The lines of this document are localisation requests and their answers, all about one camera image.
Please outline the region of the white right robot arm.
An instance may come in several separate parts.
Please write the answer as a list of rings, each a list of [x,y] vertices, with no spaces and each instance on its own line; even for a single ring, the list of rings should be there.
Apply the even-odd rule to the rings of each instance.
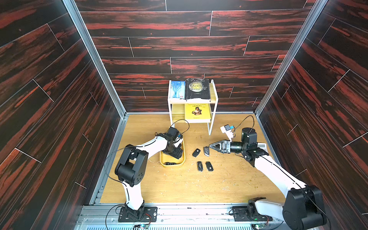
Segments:
[[[209,148],[224,154],[241,154],[251,166],[270,179],[286,199],[283,203],[268,201],[264,197],[250,199],[245,208],[233,208],[236,221],[243,217],[253,221],[278,219],[292,230],[308,230],[327,223],[321,190],[307,185],[277,164],[266,147],[258,143],[253,128],[243,128],[240,141],[232,140],[233,131],[230,126],[221,127],[221,131],[227,134],[228,139],[212,143]]]

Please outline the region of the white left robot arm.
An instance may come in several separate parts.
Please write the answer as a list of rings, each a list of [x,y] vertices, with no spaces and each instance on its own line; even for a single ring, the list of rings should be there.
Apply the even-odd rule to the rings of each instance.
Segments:
[[[144,199],[141,194],[141,181],[145,175],[150,157],[160,151],[166,155],[180,159],[183,134],[174,127],[167,132],[156,134],[155,137],[144,144],[133,146],[128,144],[116,165],[115,175],[123,185],[126,202],[122,211],[132,221],[140,221],[145,217]]]

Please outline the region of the black car key with ring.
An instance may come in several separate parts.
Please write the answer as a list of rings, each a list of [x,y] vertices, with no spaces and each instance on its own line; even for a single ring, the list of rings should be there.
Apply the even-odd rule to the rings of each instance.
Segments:
[[[208,146],[205,146],[205,147],[203,148],[203,151],[204,151],[204,155],[205,155],[205,156],[207,156],[207,157],[209,157],[209,156],[210,156],[210,152],[209,152],[209,147],[208,147]]]

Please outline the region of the black flip car key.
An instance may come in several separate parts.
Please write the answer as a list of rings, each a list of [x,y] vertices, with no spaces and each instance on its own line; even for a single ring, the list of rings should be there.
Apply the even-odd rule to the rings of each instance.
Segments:
[[[201,152],[201,150],[200,150],[200,149],[196,149],[196,150],[193,152],[192,156],[196,158],[196,157],[200,154],[200,152]]]

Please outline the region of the yellow storage tray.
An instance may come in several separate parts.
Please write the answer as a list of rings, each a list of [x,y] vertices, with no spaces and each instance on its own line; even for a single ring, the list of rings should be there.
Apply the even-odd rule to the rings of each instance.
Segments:
[[[183,149],[183,155],[180,159],[176,159],[174,157],[171,157],[167,154],[164,154],[162,151],[160,151],[160,164],[163,167],[167,167],[167,168],[178,168],[180,166],[182,166],[186,160],[186,154],[185,154],[185,146],[184,146],[184,141],[181,143],[182,145],[182,149]],[[177,163],[177,165],[164,165],[165,162],[172,162],[172,163]]]

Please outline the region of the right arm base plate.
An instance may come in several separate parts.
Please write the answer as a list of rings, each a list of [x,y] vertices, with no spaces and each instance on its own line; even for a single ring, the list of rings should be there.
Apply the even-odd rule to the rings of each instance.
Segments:
[[[233,216],[235,221],[268,222],[273,220],[272,217],[259,214],[253,206],[234,206],[229,211],[229,215]]]

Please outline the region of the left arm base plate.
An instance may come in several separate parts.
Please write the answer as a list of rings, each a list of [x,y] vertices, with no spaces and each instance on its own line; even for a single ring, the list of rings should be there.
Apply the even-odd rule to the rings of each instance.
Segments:
[[[119,213],[118,222],[156,222],[157,207],[141,207],[138,210],[133,210],[129,207],[122,207]]]

